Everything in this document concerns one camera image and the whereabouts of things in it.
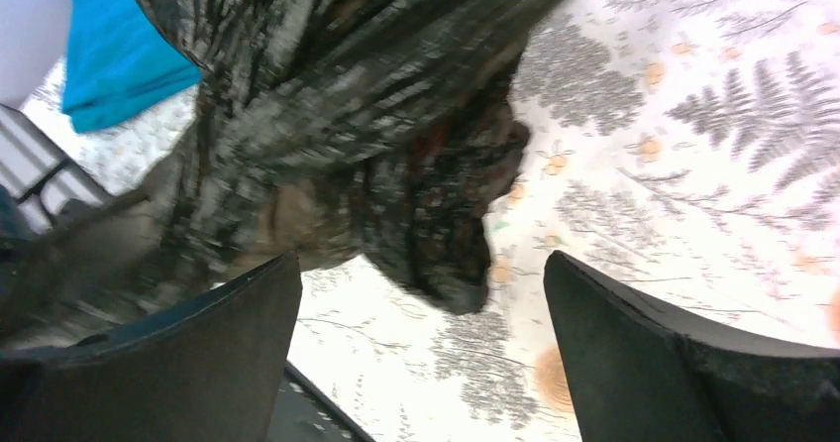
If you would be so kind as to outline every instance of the white wall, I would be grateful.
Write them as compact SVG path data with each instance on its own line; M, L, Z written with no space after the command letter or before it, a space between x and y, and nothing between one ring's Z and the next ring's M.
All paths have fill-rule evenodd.
M64 53L70 0L0 0L0 103L18 107Z

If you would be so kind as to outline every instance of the camouflage fabric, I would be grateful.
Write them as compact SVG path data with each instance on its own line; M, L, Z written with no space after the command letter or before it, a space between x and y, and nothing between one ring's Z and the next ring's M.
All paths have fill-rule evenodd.
M294 250L304 268L364 253L433 305L480 311L481 217L529 139L509 84L560 1L138 0L204 80L155 171L157 254L85 304L124 321Z

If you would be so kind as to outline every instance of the orange flower print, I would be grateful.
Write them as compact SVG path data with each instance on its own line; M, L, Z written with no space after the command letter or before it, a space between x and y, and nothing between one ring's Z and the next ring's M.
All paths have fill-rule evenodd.
M542 232L533 236L534 241L536 241L534 249L553 251L564 244L559 233L549 229L548 226L541 221L537 221L536 224Z
M662 84L663 79L665 78L665 64L662 62L651 62L645 67L645 83L648 86L648 90L651 93L655 93L659 90L660 84Z
M688 37L685 34L680 34L682 42L676 43L671 46L671 52L675 55L688 55L691 54L695 49L697 49L697 45L693 44L691 41L688 40Z
M837 34L838 32L840 32L840 26L838 26L835 23L823 23L816 28L816 32L823 36L829 36L831 34Z
M840 343L840 286L828 304L828 325L834 333L834 338Z
M726 62L729 60L735 60L736 58L741 56L741 50L738 48L726 48L720 53L720 61Z
M507 256L499 255L495 257L490 268L490 281L500 284L510 283L510 260Z
M504 248L493 257L493 264L490 267L489 279L491 282L506 285L516 281L520 276L538 276L537 272L526 272L511 263L516 254L516 246Z
M798 271L811 276L828 276L831 275L831 270L828 269L826 264L832 261L834 261L833 257L813 257L797 248L793 251L791 264Z
M512 186L510 186L510 192L507 193L507 197L505 199L505 208L513 209L516 207L522 199L525 199L528 195L528 190L525 187L525 181L516 180Z
M639 164L643 165L656 162L664 147L660 138L653 135L642 135L638 142L627 145L624 149L630 150L630 153L636 155L639 158Z
M556 176L560 174L569 165L569 158L567 157L574 154L575 152L572 150L563 150L563 142L561 140L555 140L550 153L537 152L538 157L548 160L546 165L543 166L543 172L540 177L544 178L547 175Z
M561 415L575 414L560 348L550 348L537 358L534 363L534 384L549 407Z

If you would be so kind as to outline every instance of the white bedsheet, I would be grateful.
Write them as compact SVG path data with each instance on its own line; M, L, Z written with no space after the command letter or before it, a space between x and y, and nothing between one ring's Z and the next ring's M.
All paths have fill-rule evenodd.
M553 249L708 318L837 347L832 3L571 1L517 78L534 139L487 216L490 311L444 317L357 259L305 276L292 361L379 440L578 440L542 294ZM24 110L112 192L190 118L185 92L76 137L61 82L58 67Z

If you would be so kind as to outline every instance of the blue cloth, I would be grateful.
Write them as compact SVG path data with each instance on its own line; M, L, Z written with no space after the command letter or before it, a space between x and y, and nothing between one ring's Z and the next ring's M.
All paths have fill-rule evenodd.
M135 0L73 0L70 18L61 111L77 133L119 125L201 79Z

